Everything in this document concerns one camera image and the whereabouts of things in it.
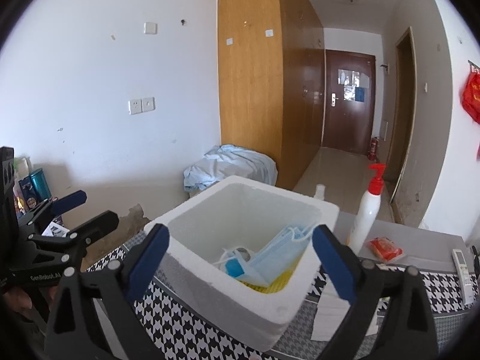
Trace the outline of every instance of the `white bottle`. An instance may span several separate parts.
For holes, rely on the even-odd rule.
[[[350,235],[346,240],[346,244],[352,251],[358,255],[362,249],[368,233],[370,233],[371,225],[377,217],[378,210],[380,210],[380,201],[383,190],[382,175],[385,171],[386,165],[384,163],[373,163],[369,166],[370,169],[375,169],[377,174],[371,179],[368,190],[363,194],[358,214],[353,222]]]
[[[315,195],[313,197],[318,200],[325,200],[325,185],[317,184]]]

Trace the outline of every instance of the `styrofoam box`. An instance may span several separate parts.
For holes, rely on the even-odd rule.
[[[259,251],[287,225],[326,224],[338,207],[322,200],[230,176],[145,226],[170,230],[160,267],[193,310],[244,344],[272,348],[294,318],[320,265],[311,245],[283,290],[262,294],[217,269],[223,248]]]

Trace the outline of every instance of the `tiled floor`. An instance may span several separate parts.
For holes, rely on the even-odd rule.
[[[336,204],[341,211],[356,214],[360,199],[375,175],[368,169],[371,163],[364,155],[322,147],[293,190],[313,196],[316,185],[323,184],[327,202]],[[385,188],[377,219],[393,222]]]

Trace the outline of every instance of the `fire extinguisher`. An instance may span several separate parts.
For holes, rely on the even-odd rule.
[[[370,150],[368,152],[368,159],[370,161],[375,161],[377,158],[378,142],[379,142],[378,137],[371,139]]]

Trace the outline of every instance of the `paper notice on door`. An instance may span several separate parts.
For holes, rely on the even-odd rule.
[[[343,87],[343,99],[347,101],[354,101],[355,100],[355,89],[353,85],[344,85]]]
[[[365,73],[360,73],[360,85],[361,88],[370,89],[370,77]]]
[[[351,85],[359,87],[360,85],[360,73],[352,70],[338,70],[338,83],[340,85]]]
[[[365,88],[355,88],[355,101],[365,102]]]

